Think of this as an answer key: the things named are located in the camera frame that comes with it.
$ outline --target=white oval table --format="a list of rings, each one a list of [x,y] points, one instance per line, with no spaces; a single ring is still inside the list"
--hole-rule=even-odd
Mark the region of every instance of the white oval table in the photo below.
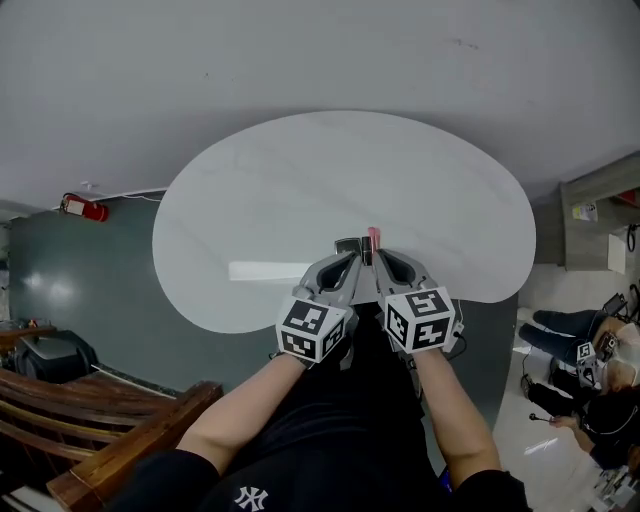
[[[153,259],[188,320],[249,332],[273,325],[287,277],[369,226],[456,299],[504,300],[533,264],[531,207],[504,167],[438,128],[355,111],[277,119],[203,151],[162,199]]]

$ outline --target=black t-shirt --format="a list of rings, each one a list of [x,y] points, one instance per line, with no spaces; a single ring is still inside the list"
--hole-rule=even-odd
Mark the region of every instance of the black t-shirt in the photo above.
[[[435,478],[421,480],[419,473],[411,474],[415,464],[401,467],[385,459],[379,447],[357,442],[310,444],[220,479],[207,460],[174,450],[140,463],[128,487],[107,510],[529,510],[522,483],[508,473],[477,473],[449,497]]]
[[[599,395],[585,406],[582,429],[596,444],[591,457],[602,469],[627,464],[629,448],[640,442],[638,394],[622,390]]]
[[[153,455],[107,510],[529,510],[522,483],[501,471],[473,475],[452,497],[445,492],[406,366],[363,316],[351,368],[331,371],[323,362],[307,371],[223,478],[192,453]]]

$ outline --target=fire extinguisher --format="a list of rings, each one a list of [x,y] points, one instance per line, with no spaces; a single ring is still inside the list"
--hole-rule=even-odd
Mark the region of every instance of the fire extinguisher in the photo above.
[[[109,217],[109,208],[103,204],[87,201],[80,196],[69,193],[62,196],[60,211],[62,213],[80,215],[85,219],[95,220],[97,222],[104,222]]]

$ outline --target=wooden bench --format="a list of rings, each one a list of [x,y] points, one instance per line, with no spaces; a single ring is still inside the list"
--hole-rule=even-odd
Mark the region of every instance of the wooden bench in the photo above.
[[[212,382],[168,398],[101,373],[50,384],[0,369],[0,494],[28,485],[66,510],[100,510],[221,396]]]

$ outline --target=jeans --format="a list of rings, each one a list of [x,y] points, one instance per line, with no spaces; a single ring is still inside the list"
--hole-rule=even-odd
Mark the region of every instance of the jeans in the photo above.
[[[577,313],[556,311],[536,311],[533,319],[540,325],[555,332],[538,329],[524,324],[520,337],[563,363],[576,365],[578,345],[592,341],[602,322],[607,318],[604,311],[585,310]],[[557,333],[569,334],[571,337]]]
[[[543,331],[533,325],[525,324],[520,328],[519,334],[523,340],[534,347],[564,363],[575,366],[578,345],[593,341],[593,336],[606,318],[606,313],[594,310],[578,313],[536,311],[533,319],[555,332]],[[569,334],[571,337],[557,334],[560,332]],[[598,394],[593,389],[582,388],[578,377],[564,370],[555,370],[551,378],[556,388],[572,398],[567,398],[543,384],[533,384],[529,389],[528,398],[552,416],[571,416],[574,412],[581,413],[582,406]]]
[[[581,387],[577,375],[564,370],[555,370],[551,374],[551,380],[555,387],[571,395],[571,398],[544,384],[532,384],[528,396],[529,400],[542,407],[551,416],[571,416],[574,412],[582,415],[584,404],[599,393],[594,389]]]

